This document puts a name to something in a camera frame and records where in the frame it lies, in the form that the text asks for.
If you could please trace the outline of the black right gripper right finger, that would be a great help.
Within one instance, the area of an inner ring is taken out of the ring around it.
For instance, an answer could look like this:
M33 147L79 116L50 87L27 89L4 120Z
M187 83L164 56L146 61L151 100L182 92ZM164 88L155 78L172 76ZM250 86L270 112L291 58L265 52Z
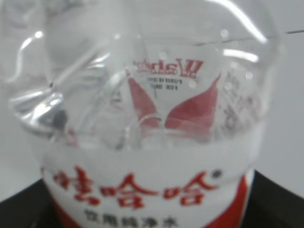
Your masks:
M304 199L255 171L244 217L246 228L302 228Z

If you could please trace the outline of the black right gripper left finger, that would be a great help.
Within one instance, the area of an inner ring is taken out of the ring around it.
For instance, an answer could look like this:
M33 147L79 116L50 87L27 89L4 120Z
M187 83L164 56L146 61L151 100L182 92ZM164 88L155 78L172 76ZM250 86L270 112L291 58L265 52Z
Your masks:
M42 180L0 203L1 228L58 228L59 219Z

